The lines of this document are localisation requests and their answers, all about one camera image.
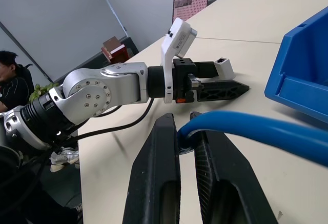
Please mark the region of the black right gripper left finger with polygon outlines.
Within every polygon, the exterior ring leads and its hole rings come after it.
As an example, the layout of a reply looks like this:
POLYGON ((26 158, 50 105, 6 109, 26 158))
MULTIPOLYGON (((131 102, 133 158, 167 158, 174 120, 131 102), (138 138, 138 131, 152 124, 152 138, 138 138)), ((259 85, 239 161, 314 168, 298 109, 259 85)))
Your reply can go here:
POLYGON ((155 124, 130 174, 123 223, 179 223, 180 163, 174 116, 155 124))

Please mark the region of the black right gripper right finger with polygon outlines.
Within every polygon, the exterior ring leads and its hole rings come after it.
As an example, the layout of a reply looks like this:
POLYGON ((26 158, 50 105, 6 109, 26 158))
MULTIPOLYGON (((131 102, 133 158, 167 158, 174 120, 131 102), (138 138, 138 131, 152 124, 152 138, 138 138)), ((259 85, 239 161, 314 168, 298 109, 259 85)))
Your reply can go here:
POLYGON ((203 223, 277 223, 244 155, 219 131, 198 130, 193 143, 203 223))

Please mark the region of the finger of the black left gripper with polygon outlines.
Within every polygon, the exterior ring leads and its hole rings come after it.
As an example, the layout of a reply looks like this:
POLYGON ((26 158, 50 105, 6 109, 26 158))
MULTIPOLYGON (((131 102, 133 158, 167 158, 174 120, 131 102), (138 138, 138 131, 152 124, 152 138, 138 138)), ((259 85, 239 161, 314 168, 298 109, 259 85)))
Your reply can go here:
POLYGON ((197 101, 232 100, 240 97, 249 89, 248 85, 235 80, 202 83, 201 89, 197 90, 197 101))
POLYGON ((214 62, 196 62, 197 78, 214 78, 218 76, 214 62))

